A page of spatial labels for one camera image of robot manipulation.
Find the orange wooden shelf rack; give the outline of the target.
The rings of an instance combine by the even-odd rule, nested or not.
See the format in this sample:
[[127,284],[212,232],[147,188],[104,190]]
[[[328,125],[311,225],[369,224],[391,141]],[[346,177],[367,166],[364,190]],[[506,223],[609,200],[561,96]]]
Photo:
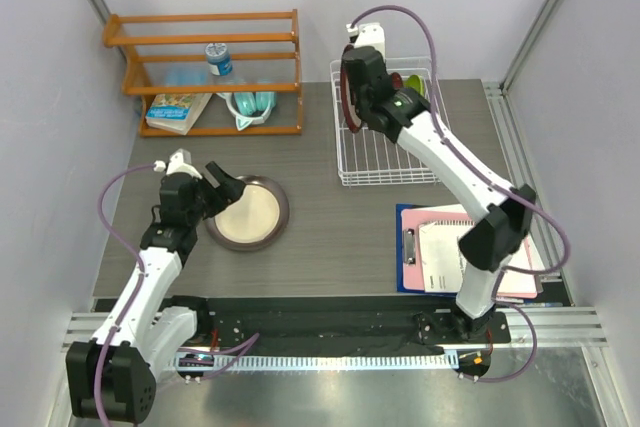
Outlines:
[[[304,107],[299,14],[296,9],[254,13],[110,15],[102,34],[109,48],[126,59],[124,94],[142,103],[138,132],[170,136],[150,127],[145,115],[158,94],[211,93],[191,136],[299,135]],[[226,43],[245,85],[216,85],[204,48]],[[277,104],[260,126],[239,132],[217,93],[271,91]]]

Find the blue clipboard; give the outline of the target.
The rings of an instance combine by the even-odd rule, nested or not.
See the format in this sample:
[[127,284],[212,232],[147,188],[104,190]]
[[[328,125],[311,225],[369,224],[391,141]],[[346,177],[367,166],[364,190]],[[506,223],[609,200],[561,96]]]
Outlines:
[[396,284],[399,292],[439,296],[454,295],[432,294],[424,291],[418,256],[418,227],[423,223],[443,220],[471,221],[464,208],[459,204],[440,207],[418,207],[409,204],[396,206]]

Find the pink paper sheet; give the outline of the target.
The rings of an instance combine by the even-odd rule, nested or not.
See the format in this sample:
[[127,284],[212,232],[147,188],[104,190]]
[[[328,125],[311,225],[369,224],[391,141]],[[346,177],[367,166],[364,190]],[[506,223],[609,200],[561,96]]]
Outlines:
[[[459,291],[466,260],[459,253],[458,240],[474,222],[460,204],[440,207],[396,205],[397,274],[399,292],[455,296]],[[543,270],[541,256],[527,236],[509,266],[527,271]],[[498,295],[502,298],[534,299],[538,287],[533,275],[507,272]]]

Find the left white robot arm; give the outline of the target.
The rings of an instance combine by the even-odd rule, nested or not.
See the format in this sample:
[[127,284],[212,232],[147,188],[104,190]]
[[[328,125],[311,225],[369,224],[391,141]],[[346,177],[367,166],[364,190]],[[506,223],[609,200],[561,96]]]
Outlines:
[[103,324],[87,341],[69,347],[65,363],[71,411],[78,418],[133,425],[149,416],[157,385],[179,348],[205,344],[213,322],[201,299],[160,308],[195,247],[198,225],[238,202],[246,183],[215,162],[203,176],[188,152],[141,165],[159,172],[159,202],[138,246],[132,274]]

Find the clear water bottle blue cap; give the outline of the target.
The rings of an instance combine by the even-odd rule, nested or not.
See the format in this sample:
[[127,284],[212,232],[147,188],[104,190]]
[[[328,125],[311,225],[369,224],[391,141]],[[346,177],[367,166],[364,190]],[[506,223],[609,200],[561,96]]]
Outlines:
[[245,85],[245,79],[234,69],[230,50],[226,43],[209,43],[204,55],[216,85]]

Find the large brown rimmed cream plate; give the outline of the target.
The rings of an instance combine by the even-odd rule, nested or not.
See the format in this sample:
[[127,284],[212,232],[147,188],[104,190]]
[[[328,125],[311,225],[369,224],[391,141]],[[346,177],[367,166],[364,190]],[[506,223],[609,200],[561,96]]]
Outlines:
[[282,186],[259,175],[239,176],[245,183],[239,201],[204,221],[209,236],[222,247],[238,252],[264,249],[286,229],[289,199]]

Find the aluminium front rail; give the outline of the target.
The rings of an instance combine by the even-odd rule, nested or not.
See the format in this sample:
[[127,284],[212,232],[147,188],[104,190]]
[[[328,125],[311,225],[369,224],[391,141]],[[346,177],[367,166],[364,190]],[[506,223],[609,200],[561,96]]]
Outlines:
[[[593,307],[523,306],[542,348],[603,347],[608,345]],[[87,341],[109,317],[106,312],[73,313],[62,342],[66,351],[75,341]]]

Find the paperback book with blue cover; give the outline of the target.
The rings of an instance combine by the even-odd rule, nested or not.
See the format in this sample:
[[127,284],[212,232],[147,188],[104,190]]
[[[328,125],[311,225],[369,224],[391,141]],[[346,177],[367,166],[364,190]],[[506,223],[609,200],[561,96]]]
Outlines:
[[211,97],[211,93],[158,94],[145,115],[146,123],[153,128],[186,135]]

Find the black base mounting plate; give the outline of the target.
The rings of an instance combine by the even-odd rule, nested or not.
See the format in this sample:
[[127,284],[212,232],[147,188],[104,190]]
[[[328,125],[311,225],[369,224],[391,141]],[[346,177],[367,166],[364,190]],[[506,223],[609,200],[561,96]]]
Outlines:
[[201,298],[174,296],[152,310],[148,323],[129,312],[120,331],[151,337],[168,310],[186,312],[195,328],[189,343],[218,339],[231,348],[258,337],[257,356],[356,357],[437,355],[454,345],[508,344],[506,316],[492,314],[472,333],[454,315],[451,298],[429,296]]

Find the white teal cat-ear headphones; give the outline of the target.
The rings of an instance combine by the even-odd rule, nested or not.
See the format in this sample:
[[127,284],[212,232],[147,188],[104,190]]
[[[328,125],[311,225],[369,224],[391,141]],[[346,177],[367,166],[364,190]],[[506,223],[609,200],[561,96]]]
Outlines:
[[239,132],[252,126],[263,125],[277,104],[277,95],[271,91],[227,92],[217,93],[217,96],[225,101]]

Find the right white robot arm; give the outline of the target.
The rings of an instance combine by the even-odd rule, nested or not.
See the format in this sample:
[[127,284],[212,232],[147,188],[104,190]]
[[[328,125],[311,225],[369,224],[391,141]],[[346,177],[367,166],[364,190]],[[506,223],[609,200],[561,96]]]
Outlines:
[[500,273],[530,231],[535,191],[495,175],[444,128],[434,103],[411,88],[396,88],[375,48],[346,48],[340,74],[346,118],[427,165],[473,221],[458,242],[466,269],[451,327],[460,340],[477,340],[495,312]]

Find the white wire dish rack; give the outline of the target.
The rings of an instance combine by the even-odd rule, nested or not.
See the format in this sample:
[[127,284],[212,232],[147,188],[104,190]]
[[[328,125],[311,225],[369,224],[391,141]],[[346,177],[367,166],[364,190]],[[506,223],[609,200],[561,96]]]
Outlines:
[[340,97],[340,62],[330,62],[337,171],[346,187],[437,184],[439,179],[415,156],[383,134],[364,127],[352,133]]

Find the green plastic plate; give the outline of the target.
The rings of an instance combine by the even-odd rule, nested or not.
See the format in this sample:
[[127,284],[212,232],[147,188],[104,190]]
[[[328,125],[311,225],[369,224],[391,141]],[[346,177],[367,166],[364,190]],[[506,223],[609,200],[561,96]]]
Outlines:
[[404,86],[414,90],[423,97],[427,95],[426,81],[419,75],[413,74],[407,77],[404,81]]

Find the white printed manual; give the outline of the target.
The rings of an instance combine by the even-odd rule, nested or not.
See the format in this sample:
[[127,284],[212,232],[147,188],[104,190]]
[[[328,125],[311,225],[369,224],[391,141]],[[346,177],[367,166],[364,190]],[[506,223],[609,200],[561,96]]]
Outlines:
[[443,220],[418,227],[418,256],[424,291],[432,294],[455,294],[459,291],[466,260],[458,241],[473,226],[471,221]]

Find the small brown rimmed plate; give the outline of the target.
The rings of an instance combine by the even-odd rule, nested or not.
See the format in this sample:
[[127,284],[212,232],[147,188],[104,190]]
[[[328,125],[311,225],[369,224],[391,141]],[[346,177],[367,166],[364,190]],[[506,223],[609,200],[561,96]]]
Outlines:
[[391,73],[392,85],[395,89],[401,89],[404,86],[403,79],[401,75],[397,72]]

